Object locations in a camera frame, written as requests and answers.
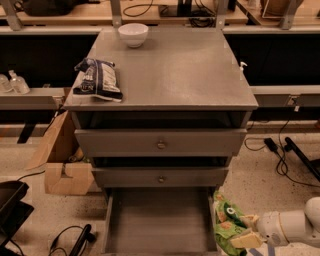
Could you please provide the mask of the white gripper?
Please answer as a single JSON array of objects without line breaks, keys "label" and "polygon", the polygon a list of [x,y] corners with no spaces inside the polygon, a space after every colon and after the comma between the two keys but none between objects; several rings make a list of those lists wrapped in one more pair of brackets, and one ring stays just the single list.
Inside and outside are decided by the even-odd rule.
[{"label": "white gripper", "polygon": [[[284,242],[279,215],[279,212],[273,211],[264,213],[260,217],[258,215],[244,215],[240,217],[240,220],[247,228],[251,228],[253,231],[258,230],[269,245],[276,247]],[[259,248],[264,242],[261,236],[250,231],[247,234],[233,237],[230,243],[234,248]]]}]

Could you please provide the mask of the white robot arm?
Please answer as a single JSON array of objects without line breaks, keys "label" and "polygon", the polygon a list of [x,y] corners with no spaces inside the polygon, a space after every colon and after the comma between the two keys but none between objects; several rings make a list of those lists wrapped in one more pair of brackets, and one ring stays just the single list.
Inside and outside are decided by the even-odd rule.
[{"label": "white robot arm", "polygon": [[247,229],[230,239],[234,248],[258,248],[263,243],[272,247],[290,243],[320,247],[320,197],[309,199],[303,210],[271,211],[242,220]]}]

